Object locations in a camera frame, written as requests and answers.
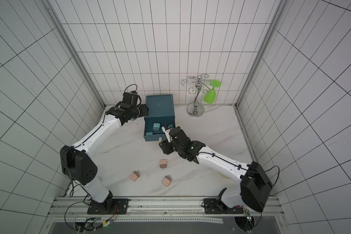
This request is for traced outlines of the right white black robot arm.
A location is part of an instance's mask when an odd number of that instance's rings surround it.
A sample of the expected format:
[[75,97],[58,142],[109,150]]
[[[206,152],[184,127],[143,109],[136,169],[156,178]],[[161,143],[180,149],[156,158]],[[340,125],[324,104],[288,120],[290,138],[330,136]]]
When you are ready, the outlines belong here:
[[180,127],[165,125],[162,131],[167,138],[159,143],[164,154],[176,152],[181,158],[208,166],[238,184],[237,188],[221,190],[218,201],[223,208],[245,204],[256,212],[264,211],[274,185],[260,164],[238,162],[217,153],[200,141],[190,140]]

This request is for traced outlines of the teal drawer cabinet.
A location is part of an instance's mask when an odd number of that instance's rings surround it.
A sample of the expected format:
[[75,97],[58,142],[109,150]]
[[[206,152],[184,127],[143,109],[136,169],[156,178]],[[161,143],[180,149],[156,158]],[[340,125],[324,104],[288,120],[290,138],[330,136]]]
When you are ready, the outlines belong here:
[[148,116],[144,117],[146,121],[175,125],[175,108],[172,94],[146,96],[146,105],[149,108]]

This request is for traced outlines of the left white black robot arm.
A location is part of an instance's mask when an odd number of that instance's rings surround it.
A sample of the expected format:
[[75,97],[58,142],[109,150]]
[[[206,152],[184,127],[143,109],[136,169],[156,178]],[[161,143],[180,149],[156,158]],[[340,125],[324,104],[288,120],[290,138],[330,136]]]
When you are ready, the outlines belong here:
[[93,161],[97,149],[128,121],[148,116],[149,108],[141,103],[137,91],[124,92],[122,101],[107,110],[103,119],[86,136],[72,146],[60,149],[62,172],[79,184],[91,197],[91,214],[109,214],[114,210],[113,195],[98,177]]

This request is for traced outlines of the teal drawer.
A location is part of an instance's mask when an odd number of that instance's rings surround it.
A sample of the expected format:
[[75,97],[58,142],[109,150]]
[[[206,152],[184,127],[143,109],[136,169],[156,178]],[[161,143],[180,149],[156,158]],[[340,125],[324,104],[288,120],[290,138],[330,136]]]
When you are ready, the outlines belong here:
[[[159,132],[154,132],[153,131],[153,124],[154,123],[157,123],[157,122],[153,122],[153,121],[146,121],[145,122],[144,135],[143,135],[145,141],[163,141],[163,140],[167,140],[166,135],[164,134],[162,129]],[[146,132],[153,132],[153,135],[146,136],[145,135]]]

